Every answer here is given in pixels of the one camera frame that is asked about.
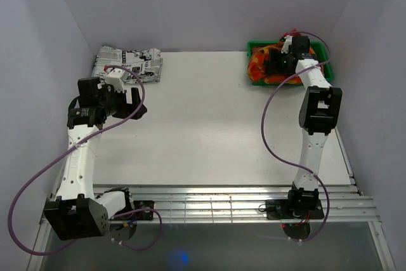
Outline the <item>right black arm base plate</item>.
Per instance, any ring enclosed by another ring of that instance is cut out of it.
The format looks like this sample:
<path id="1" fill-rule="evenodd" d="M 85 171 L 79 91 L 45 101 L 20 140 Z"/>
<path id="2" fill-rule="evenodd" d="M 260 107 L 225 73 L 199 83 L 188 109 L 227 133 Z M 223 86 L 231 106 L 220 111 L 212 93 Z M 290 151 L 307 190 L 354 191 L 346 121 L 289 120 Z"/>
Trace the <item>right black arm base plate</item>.
<path id="1" fill-rule="evenodd" d="M 269 199 L 265 201 L 266 217 L 269 220 L 321 220 L 324 218 L 324 211 L 321 201 L 318 200 L 314 207 L 303 204 L 294 207 L 287 199 Z"/>

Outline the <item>folded newspaper print trousers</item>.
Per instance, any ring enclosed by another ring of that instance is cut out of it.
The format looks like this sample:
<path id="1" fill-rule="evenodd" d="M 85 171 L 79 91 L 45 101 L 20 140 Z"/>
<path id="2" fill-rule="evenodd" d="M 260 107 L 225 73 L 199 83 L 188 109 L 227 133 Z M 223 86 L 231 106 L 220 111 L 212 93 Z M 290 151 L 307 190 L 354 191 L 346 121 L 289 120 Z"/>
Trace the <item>folded newspaper print trousers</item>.
<path id="1" fill-rule="evenodd" d="M 142 83 L 159 83 L 163 58 L 157 48 L 122 50 L 102 46 L 96 55 L 92 76 L 104 78 L 112 70 L 112 68 L 108 68 L 110 65 L 118 65 L 131 70 Z"/>

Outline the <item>orange camouflage trousers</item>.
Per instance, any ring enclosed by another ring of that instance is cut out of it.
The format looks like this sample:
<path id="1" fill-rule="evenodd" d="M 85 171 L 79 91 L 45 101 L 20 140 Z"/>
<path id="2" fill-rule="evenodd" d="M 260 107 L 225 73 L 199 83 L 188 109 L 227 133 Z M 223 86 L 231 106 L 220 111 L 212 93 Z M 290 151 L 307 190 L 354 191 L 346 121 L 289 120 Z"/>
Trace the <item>orange camouflage trousers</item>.
<path id="1" fill-rule="evenodd" d="M 255 86 L 277 85 L 296 72 L 301 59 L 327 60 L 326 47 L 293 30 L 278 41 L 249 41 L 247 75 Z"/>

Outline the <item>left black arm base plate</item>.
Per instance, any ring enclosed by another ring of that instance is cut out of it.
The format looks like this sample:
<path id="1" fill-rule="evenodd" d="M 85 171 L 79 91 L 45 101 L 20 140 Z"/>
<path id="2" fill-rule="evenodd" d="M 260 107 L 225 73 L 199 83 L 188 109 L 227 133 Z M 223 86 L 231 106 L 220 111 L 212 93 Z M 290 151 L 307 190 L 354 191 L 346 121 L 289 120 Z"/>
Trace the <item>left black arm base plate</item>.
<path id="1" fill-rule="evenodd" d="M 134 209 L 141 209 L 141 211 L 133 213 L 128 216 L 130 221 L 150 221 L 154 218 L 154 213 L 150 210 L 154 208 L 154 201 L 133 201 Z"/>

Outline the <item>aluminium rail frame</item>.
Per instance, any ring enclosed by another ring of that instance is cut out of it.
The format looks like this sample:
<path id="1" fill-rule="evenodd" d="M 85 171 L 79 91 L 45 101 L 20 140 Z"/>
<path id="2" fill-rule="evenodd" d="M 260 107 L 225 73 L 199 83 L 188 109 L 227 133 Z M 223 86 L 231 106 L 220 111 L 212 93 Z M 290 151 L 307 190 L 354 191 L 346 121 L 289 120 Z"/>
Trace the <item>aluminium rail frame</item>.
<path id="1" fill-rule="evenodd" d="M 287 196 L 301 143 L 298 129 L 119 128 L 101 136 L 90 189 L 126 187 L 165 223 L 263 223 L 265 202 Z"/>

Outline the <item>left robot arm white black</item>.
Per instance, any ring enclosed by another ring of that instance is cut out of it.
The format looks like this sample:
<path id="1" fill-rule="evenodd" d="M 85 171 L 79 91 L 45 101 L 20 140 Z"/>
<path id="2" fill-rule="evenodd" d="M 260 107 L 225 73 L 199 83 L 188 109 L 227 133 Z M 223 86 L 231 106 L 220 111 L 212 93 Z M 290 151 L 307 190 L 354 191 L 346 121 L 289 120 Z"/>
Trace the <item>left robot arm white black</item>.
<path id="1" fill-rule="evenodd" d="M 68 107 L 69 148 L 62 181 L 54 199 L 46 201 L 44 215 L 63 240 L 104 236 L 115 215 L 127 220 L 134 204 L 126 188 L 102 195 L 93 191 L 96 151 L 108 117 L 140 119 L 146 112 L 138 88 L 124 89 L 121 82 L 88 77 L 77 82 L 79 95 Z"/>

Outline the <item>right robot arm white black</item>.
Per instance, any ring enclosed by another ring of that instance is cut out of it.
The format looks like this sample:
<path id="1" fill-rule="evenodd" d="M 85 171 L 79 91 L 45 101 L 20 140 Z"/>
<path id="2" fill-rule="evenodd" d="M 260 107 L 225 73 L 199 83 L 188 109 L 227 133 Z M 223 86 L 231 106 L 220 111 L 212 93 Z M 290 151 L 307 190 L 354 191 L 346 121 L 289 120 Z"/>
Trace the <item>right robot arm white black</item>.
<path id="1" fill-rule="evenodd" d="M 317 180 L 324 145 L 336 127 L 342 90 L 325 78 L 315 55 L 310 53 L 307 36 L 288 34 L 277 53 L 277 64 L 298 76 L 306 89 L 299 111 L 302 147 L 298 172 L 286 199 L 266 201 L 269 219 L 322 219 L 324 212 L 319 199 Z"/>

